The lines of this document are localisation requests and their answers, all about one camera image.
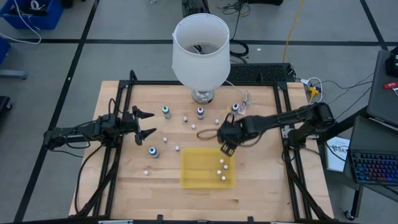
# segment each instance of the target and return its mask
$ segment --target black metal frame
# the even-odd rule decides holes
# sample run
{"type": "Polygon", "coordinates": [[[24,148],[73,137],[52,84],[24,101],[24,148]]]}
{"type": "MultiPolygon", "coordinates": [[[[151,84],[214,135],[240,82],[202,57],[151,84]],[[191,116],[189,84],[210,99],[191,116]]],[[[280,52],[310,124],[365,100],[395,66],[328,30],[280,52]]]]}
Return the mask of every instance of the black metal frame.
{"type": "MultiPolygon", "coordinates": [[[[289,93],[287,91],[287,84],[286,82],[275,82],[275,83],[267,83],[263,82],[262,78],[258,78],[256,82],[235,82],[233,83],[236,86],[271,86],[273,87],[274,95],[275,95],[275,105],[276,105],[276,110],[277,114],[282,113],[282,105],[280,102],[280,96],[279,96],[279,90],[281,89],[284,95],[284,101],[285,101],[285,107],[287,111],[291,110],[291,105],[290,105],[290,99],[289,99],[289,93]]],[[[179,81],[139,81],[137,80],[137,77],[135,76],[134,72],[130,72],[130,80],[120,80],[119,81],[119,86],[118,86],[118,92],[116,94],[116,106],[114,107],[113,113],[115,115],[118,115],[119,107],[121,106],[121,97],[123,94],[123,90],[127,88],[126,90],[126,99],[124,102],[124,108],[123,112],[127,112],[129,108],[129,102],[131,99],[131,93],[132,93],[132,88],[134,85],[182,85],[179,81]]],[[[283,150],[284,150],[284,156],[285,156],[285,163],[286,165],[290,161],[290,154],[289,154],[289,147],[287,144],[287,141],[283,140],[282,138],[282,131],[281,131],[281,139],[282,139],[282,145],[283,145],[283,150]]],[[[106,201],[106,208],[105,208],[105,214],[104,215],[99,215],[100,213],[100,205],[101,205],[101,197],[96,197],[96,195],[93,195],[90,200],[96,200],[95,204],[93,205],[93,216],[88,217],[88,213],[80,214],[80,216],[74,216],[70,218],[62,218],[62,219],[56,219],[56,220],[41,220],[41,221],[33,221],[33,222],[25,222],[25,223],[97,223],[98,220],[109,220],[111,216],[111,208],[113,204],[113,197],[114,197],[114,191],[115,191],[115,186],[116,186],[116,179],[117,179],[117,172],[118,172],[118,166],[119,166],[119,161],[120,161],[120,155],[121,155],[121,147],[123,143],[123,136],[120,136],[117,138],[117,144],[114,144],[116,146],[116,152],[114,156],[114,164],[116,166],[115,174],[111,177],[111,180],[109,181],[109,194],[108,198],[106,201]]],[[[111,155],[112,148],[110,146],[106,147],[105,153],[104,153],[104,160],[101,168],[101,175],[99,177],[99,184],[103,184],[104,181],[106,181],[106,177],[108,178],[108,165],[109,165],[109,160],[110,160],[110,155],[111,155]]],[[[303,173],[303,167],[302,167],[302,161],[300,157],[300,152],[295,152],[295,161],[296,161],[296,166],[298,170],[298,177],[300,181],[303,183],[305,186],[305,177],[303,173]]],[[[290,192],[290,198],[292,202],[292,208],[293,208],[293,214],[294,214],[294,220],[296,222],[301,222],[301,223],[334,223],[330,221],[318,221],[318,220],[312,220],[312,214],[311,214],[311,209],[306,201],[306,199],[303,197],[303,204],[304,204],[304,210],[305,210],[305,219],[300,217],[300,212],[299,212],[299,205],[297,201],[297,194],[296,194],[296,186],[292,180],[291,177],[288,176],[288,183],[289,183],[289,192],[290,192]]],[[[103,188],[100,188],[96,191],[96,193],[100,193],[102,195],[104,190],[103,188]]],[[[162,215],[158,215],[156,220],[134,220],[134,223],[156,223],[156,224],[161,224],[161,223],[184,223],[184,224],[189,224],[189,223],[198,223],[200,221],[173,221],[173,220],[163,220],[162,215]]],[[[270,222],[255,222],[253,217],[248,217],[247,222],[213,222],[213,221],[208,221],[207,223],[270,223],[270,222]]]]}

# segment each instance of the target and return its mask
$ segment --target red object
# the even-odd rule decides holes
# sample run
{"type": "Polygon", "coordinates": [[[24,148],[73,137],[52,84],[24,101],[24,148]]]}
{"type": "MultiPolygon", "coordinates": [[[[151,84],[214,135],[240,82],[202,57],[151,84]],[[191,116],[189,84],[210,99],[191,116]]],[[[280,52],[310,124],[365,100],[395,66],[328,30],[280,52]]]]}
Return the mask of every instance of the red object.
{"type": "Polygon", "coordinates": [[[398,82],[393,82],[393,83],[387,83],[383,86],[385,89],[392,89],[398,87],[398,82]]]}

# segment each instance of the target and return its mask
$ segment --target blue bin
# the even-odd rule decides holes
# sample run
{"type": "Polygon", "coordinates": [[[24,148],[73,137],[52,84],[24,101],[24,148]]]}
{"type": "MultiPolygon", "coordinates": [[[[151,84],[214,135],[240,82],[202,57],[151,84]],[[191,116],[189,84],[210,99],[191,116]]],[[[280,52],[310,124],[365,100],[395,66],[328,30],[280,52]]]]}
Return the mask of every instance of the blue bin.
{"type": "Polygon", "coordinates": [[[10,49],[10,44],[6,40],[0,37],[0,64],[6,57],[8,50],[10,49]]]}
{"type": "MultiPolygon", "coordinates": [[[[23,10],[26,7],[30,7],[31,0],[16,0],[16,1],[18,3],[18,7],[20,10],[23,10]]],[[[47,16],[22,15],[22,18],[33,29],[35,29],[35,27],[47,30],[54,29],[57,26],[58,21],[60,20],[63,12],[63,7],[60,3],[60,0],[36,0],[36,1],[39,3],[40,6],[42,6],[43,4],[47,6],[47,16]]],[[[9,14],[9,11],[14,5],[15,5],[14,0],[7,0],[7,2],[0,11],[1,17],[3,17],[15,29],[29,29],[24,24],[24,22],[22,22],[19,15],[9,14]]]]}

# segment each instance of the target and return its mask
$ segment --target lamp base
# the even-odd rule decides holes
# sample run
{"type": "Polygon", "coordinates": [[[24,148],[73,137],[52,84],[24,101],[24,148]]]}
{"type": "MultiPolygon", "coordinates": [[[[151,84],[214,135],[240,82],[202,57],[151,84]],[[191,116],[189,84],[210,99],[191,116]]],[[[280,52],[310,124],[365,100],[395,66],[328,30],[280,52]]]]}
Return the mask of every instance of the lamp base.
{"type": "Polygon", "coordinates": [[[199,91],[192,90],[192,98],[198,104],[208,104],[213,100],[214,90],[211,91],[199,91]]]}

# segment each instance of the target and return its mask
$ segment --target small bottle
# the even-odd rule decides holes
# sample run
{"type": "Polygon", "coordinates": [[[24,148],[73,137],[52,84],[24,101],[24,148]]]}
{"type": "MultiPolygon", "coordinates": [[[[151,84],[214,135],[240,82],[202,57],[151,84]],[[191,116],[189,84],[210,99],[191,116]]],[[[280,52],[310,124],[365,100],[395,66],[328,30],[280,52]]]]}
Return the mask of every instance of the small bottle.
{"type": "Polygon", "coordinates": [[[154,147],[151,147],[149,149],[149,154],[151,154],[154,158],[158,158],[159,157],[159,152],[154,147]]]}
{"type": "Polygon", "coordinates": [[[172,117],[172,114],[167,106],[163,107],[163,114],[166,119],[170,119],[172,117]]]}
{"type": "Polygon", "coordinates": [[[236,103],[234,105],[232,105],[231,114],[233,116],[236,116],[236,114],[238,113],[238,109],[239,109],[239,105],[237,105],[236,103]]]}
{"type": "Polygon", "coordinates": [[[203,119],[205,110],[203,108],[198,108],[198,119],[203,119]]]}

